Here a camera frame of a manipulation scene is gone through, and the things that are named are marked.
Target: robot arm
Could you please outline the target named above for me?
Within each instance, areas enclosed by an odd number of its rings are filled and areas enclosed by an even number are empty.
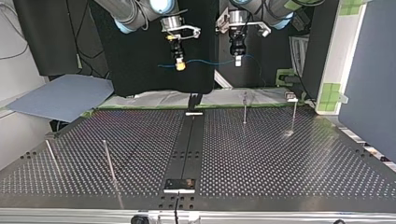
[[[230,0],[229,6],[218,19],[217,29],[223,34],[229,32],[230,53],[235,57],[235,66],[242,65],[242,57],[246,54],[248,27],[258,26],[262,37],[271,34],[268,26],[282,29],[293,15],[293,10],[285,7],[290,1],[294,4],[301,0]]]
[[[184,49],[182,40],[198,38],[201,29],[184,24],[180,16],[184,11],[179,11],[177,0],[95,0],[106,9],[114,18],[119,29],[129,34],[142,28],[147,30],[149,23],[162,17],[162,32],[171,46],[172,56],[176,60],[178,71],[184,70]],[[183,36],[183,31],[191,30],[192,35]]]

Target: blue cable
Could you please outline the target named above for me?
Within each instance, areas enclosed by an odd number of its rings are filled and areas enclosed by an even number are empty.
[[[202,60],[202,59],[191,59],[191,60],[186,61],[186,63],[206,63],[206,64],[209,64],[209,65],[224,65],[224,64],[233,63],[233,62],[235,62],[235,60],[230,60],[230,61],[227,61],[227,62],[224,62],[224,63],[212,63],[212,62],[205,61],[205,60]],[[158,64],[158,66],[159,67],[164,67],[164,68],[176,67],[174,64]]]
[[[248,58],[253,59],[256,62],[256,64],[259,66],[259,68],[260,68],[260,74],[259,74],[260,80],[264,82],[264,87],[265,87],[267,85],[267,83],[265,82],[264,79],[262,79],[262,66],[260,65],[259,61],[257,61],[257,59],[254,58],[253,55],[250,55],[250,54],[246,54],[244,57],[248,57]],[[191,60],[186,61],[186,63],[206,63],[206,64],[209,64],[209,65],[224,65],[224,64],[233,63],[233,62],[235,62],[235,60],[230,60],[230,61],[226,61],[226,62],[223,62],[223,63],[212,63],[212,62],[205,61],[205,60],[202,60],[202,59],[191,59]],[[174,67],[176,67],[174,64],[158,64],[158,66],[159,67],[163,67],[163,68],[174,68]]]

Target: black backdrop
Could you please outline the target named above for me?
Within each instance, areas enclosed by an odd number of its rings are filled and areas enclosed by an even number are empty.
[[[183,42],[186,61],[216,60],[216,16],[219,1],[179,0],[180,9],[187,24],[202,29],[199,39]],[[113,18],[94,1],[90,2],[93,19],[106,53],[114,89],[119,96],[144,91],[177,90],[182,92],[210,93],[214,86],[214,66],[189,63],[183,72],[175,68],[161,68],[158,64],[174,64],[170,46],[161,32],[159,20],[152,21],[149,29],[125,35],[116,27]]]

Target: metal rod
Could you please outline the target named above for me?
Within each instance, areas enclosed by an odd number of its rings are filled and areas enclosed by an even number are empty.
[[[247,123],[247,113],[248,113],[248,107],[245,105],[245,111],[244,111],[244,124]]]
[[[46,140],[47,148],[49,149],[49,154],[53,160],[56,160],[55,154],[53,154],[52,146],[50,145],[50,141]]]
[[[108,166],[110,167],[111,176],[113,177],[114,181],[117,181],[116,174],[114,173],[114,169],[113,169],[113,162],[111,161],[110,152],[108,150],[108,146],[107,146],[107,141],[106,140],[103,140],[103,147],[105,148],[107,161],[108,161]]]
[[[291,122],[291,131],[294,132],[294,121],[296,119],[296,111],[297,111],[297,101],[294,103],[294,110],[293,110],[293,121]]]
[[[246,91],[244,93],[244,100],[242,103],[244,104],[244,124],[246,124],[248,118],[248,93]]]

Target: wire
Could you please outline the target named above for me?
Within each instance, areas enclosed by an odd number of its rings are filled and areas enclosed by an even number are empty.
[[[99,57],[102,53],[104,53],[105,51],[102,49],[101,51],[99,51],[99,52],[97,52],[96,54],[94,54],[93,56],[91,56],[91,55],[88,55],[88,54],[84,53],[84,52],[79,48],[79,45],[78,45],[78,37],[79,37],[79,34],[80,34],[80,32],[81,32],[82,25],[84,24],[85,18],[86,18],[86,16],[87,16],[88,6],[89,6],[89,3],[88,3],[88,1],[87,1],[87,3],[85,4],[85,7],[84,7],[84,12],[83,12],[83,14],[82,14],[82,16],[81,16],[81,20],[80,20],[80,23],[79,23],[77,32],[74,34],[74,36],[75,36],[75,39],[76,39],[76,46],[77,46],[78,53],[81,54],[82,56],[86,57],[86,58],[95,59],[95,58]]]
[[[272,3],[272,0],[268,0],[268,3],[266,2],[266,0],[262,0],[262,4],[265,6],[265,10],[267,10],[268,14],[270,14],[271,17],[273,17],[274,19],[277,19],[279,21],[289,21],[289,20],[293,19],[294,15],[289,18],[277,16],[274,13],[274,11],[271,9],[271,3]]]
[[[260,65],[259,61],[255,57],[253,57],[253,55],[250,54],[245,55],[245,57],[251,58],[256,62],[256,64],[259,66],[260,69],[260,73],[259,73],[260,80],[264,82],[264,87],[267,86],[267,82],[264,79],[262,79],[262,66]]]
[[[91,69],[90,76],[92,76],[92,75],[93,75],[93,72],[95,72],[95,73],[96,73],[99,77],[101,77],[101,78],[105,78],[105,77],[106,77],[106,75],[103,76],[103,75],[100,74],[98,71],[96,71],[96,69],[94,69],[90,63],[88,63],[87,61],[85,61],[85,60],[82,59],[82,58],[80,58],[80,59],[81,59],[82,62],[84,62],[85,64],[87,64],[88,67]]]
[[[176,224],[178,224],[177,206],[178,206],[178,195],[177,195],[176,206],[175,206],[175,211],[174,211]]]
[[[85,4],[84,13],[82,14],[81,22],[79,23],[79,27],[76,32],[76,38],[78,38],[78,36],[79,36],[79,32],[81,31],[82,24],[84,24],[85,16],[87,15],[87,11],[88,11],[88,0],[87,0],[87,4]]]
[[[243,34],[245,33],[246,29],[248,28],[248,23],[249,23],[250,20],[252,20],[252,19],[253,19],[253,15],[249,12],[249,13],[248,13],[248,16],[247,16],[247,21],[246,21],[246,23],[242,26],[240,33],[239,33],[236,37],[231,37],[230,42],[233,41],[233,40],[235,40],[235,39],[237,39],[237,38],[239,38],[241,35],[243,35]]]
[[[10,115],[12,115],[12,114],[15,114],[15,113],[16,113],[15,111],[12,111],[12,112],[7,113],[7,114],[5,114],[4,116],[0,117],[0,119],[3,119],[3,118],[5,118],[5,117],[8,117],[8,116],[10,116]]]
[[[141,3],[138,0],[130,0],[131,3],[131,14],[126,19],[118,19],[115,16],[111,15],[115,20],[122,22],[123,24],[129,24],[131,23],[138,15],[138,9],[140,9],[143,19],[145,20],[145,27],[142,27],[142,30],[148,30],[149,29],[149,16],[147,15],[147,12],[143,10],[143,7],[150,8],[145,6],[143,3]]]
[[[202,60],[202,59],[191,59],[191,60],[186,61],[186,63],[206,63],[206,64],[209,64],[209,65],[224,65],[224,64],[233,63],[233,62],[235,62],[234,59],[232,59],[230,61],[223,62],[223,63],[212,63],[212,62],[209,62],[209,61],[206,61],[206,60]],[[176,67],[174,64],[158,64],[158,66],[159,67],[164,67],[164,68]]]
[[[18,18],[17,11],[15,11],[15,9],[14,9],[12,6],[10,6],[10,5],[6,4],[6,3],[0,2],[0,7],[5,7],[5,8],[7,8],[8,10],[10,10],[10,11],[12,12],[12,14],[15,15],[16,18]],[[17,27],[14,25],[14,23],[12,23],[12,21],[9,19],[9,17],[6,15],[6,13],[5,13],[3,10],[1,10],[1,11],[3,12],[3,15],[6,17],[6,19],[7,19],[8,22],[9,22],[9,24],[12,26],[12,28],[14,28],[15,32],[17,32],[18,35],[19,35],[22,39],[25,39],[24,36],[23,36],[23,33],[22,33],[19,29],[17,29]]]
[[[29,49],[29,45],[26,44],[25,49],[24,49],[21,53],[18,53],[18,54],[12,55],[12,56],[7,56],[7,57],[4,57],[4,58],[0,58],[0,60],[12,59],[12,58],[19,57],[19,56],[21,56],[22,54],[24,54],[28,49]]]
[[[145,5],[143,5],[143,3],[141,3],[140,1],[134,0],[134,2],[138,5],[138,7],[140,8],[140,11],[142,12],[142,15],[145,19],[145,27],[142,27],[142,30],[147,31],[149,29],[149,17],[147,15],[147,12],[145,10],[143,10],[143,7],[146,7]]]
[[[260,80],[262,82],[264,82],[264,87],[265,87],[267,85],[267,83],[266,83],[266,81],[264,79],[262,79],[262,66],[260,65],[260,62],[255,57],[253,57],[253,55],[250,55],[250,54],[246,54],[244,57],[251,58],[251,59],[253,59],[256,62],[256,64],[258,65],[258,67],[260,69],[260,73],[259,73]],[[191,59],[191,60],[186,61],[186,63],[206,63],[206,64],[209,64],[209,65],[215,65],[215,66],[224,65],[224,64],[233,63],[233,62],[235,62],[234,59],[232,59],[230,61],[223,62],[223,63],[212,63],[212,62],[209,62],[209,61],[206,61],[206,60],[202,60],[202,59]],[[176,67],[174,64],[158,64],[158,66],[159,67],[163,67],[163,68],[174,68],[174,67]]]
[[[293,59],[293,62],[294,62],[294,64],[296,64],[296,67],[297,67],[297,62],[296,62],[296,59],[294,57],[294,49],[293,49],[293,47],[291,47],[291,58]],[[297,77],[300,79],[300,83],[303,86],[304,91],[306,92],[306,95],[310,98],[312,104],[314,104],[314,106],[317,107],[317,104],[314,102],[316,100],[309,94],[308,90],[306,89],[306,87],[305,87],[305,85],[303,83],[303,79],[301,78],[298,69],[296,69],[296,73],[297,73]]]
[[[11,7],[10,5],[8,5],[8,4],[6,4],[6,3],[0,2],[0,7],[5,7],[5,8],[7,8],[7,9],[10,10],[16,17],[18,17],[17,12],[16,12],[15,9],[14,9],[13,7]],[[25,40],[23,34],[22,34],[22,33],[17,29],[17,27],[12,23],[12,21],[9,19],[9,17],[6,15],[6,13],[5,13],[3,10],[1,10],[1,11],[2,11],[3,15],[5,16],[6,20],[8,21],[8,23],[9,23],[9,24],[12,26],[12,28],[15,30],[15,32],[16,32],[23,40]],[[26,46],[25,46],[25,48],[23,49],[23,51],[21,51],[20,53],[15,54],[15,55],[11,55],[11,56],[7,56],[7,57],[0,58],[0,60],[6,60],[6,59],[12,59],[12,58],[19,57],[19,56],[21,56],[22,54],[24,54],[28,49],[29,49],[29,44],[28,44],[27,41],[26,41]]]
[[[101,50],[100,52],[96,53],[95,55],[90,56],[90,55],[87,55],[87,54],[85,54],[84,52],[82,52],[82,50],[81,50],[81,49],[79,48],[79,46],[78,46],[78,36],[79,36],[80,31],[81,31],[82,24],[83,24],[83,22],[85,21],[84,19],[85,19],[86,15],[87,15],[88,5],[89,5],[89,3],[88,3],[88,1],[87,1],[86,5],[85,5],[85,7],[84,7],[84,13],[83,13],[83,15],[82,15],[82,17],[81,17],[81,22],[80,22],[80,24],[79,24],[79,26],[78,26],[77,32],[75,33],[75,28],[74,28],[73,21],[72,21],[72,17],[71,17],[71,13],[70,13],[69,0],[66,0],[67,12],[68,12],[68,15],[69,15],[70,24],[71,24],[71,26],[72,26],[72,33],[73,33],[73,37],[74,37],[74,40],[75,40],[76,49],[77,49],[77,51],[78,51],[78,54],[81,54],[81,55],[83,55],[84,57],[86,57],[86,58],[88,58],[88,59],[95,59],[95,58],[97,58],[99,55],[101,55],[104,51]],[[79,58],[81,59],[81,61],[82,61],[83,63],[87,64],[88,67],[91,69],[90,76],[92,76],[93,73],[96,73],[99,77],[105,78],[105,76],[103,76],[103,75],[100,74],[98,71],[96,71],[96,69],[94,69],[93,66],[92,66],[90,63],[88,63],[85,59],[83,59],[82,57],[79,57]]]
[[[295,3],[295,4],[298,4],[298,5],[303,6],[303,7],[317,7],[317,6],[322,5],[326,0],[319,0],[319,1],[314,2],[314,3],[305,3],[305,2],[302,2],[300,0],[291,0],[291,1],[293,3]]]

